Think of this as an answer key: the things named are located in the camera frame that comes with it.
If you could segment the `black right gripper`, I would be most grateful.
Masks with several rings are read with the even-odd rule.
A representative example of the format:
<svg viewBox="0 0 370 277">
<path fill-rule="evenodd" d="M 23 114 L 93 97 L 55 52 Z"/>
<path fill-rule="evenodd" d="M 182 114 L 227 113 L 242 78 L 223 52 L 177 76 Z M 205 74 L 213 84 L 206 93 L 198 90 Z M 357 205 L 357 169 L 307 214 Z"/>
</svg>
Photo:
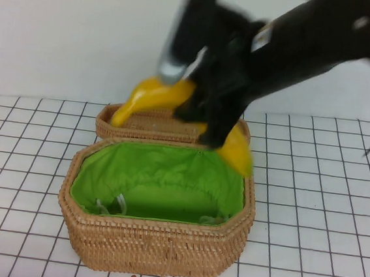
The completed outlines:
<svg viewBox="0 0 370 277">
<path fill-rule="evenodd" d="M 196 85 L 191 97 L 173 111 L 184 123 L 206 123 L 199 144 L 219 149 L 244 108 L 218 106 L 219 100 L 249 84 L 245 60 L 254 36 L 268 24 L 218 4 L 217 0 L 187 0 L 182 16 L 179 59 L 187 65 L 204 56 L 189 80 Z"/>
</svg>

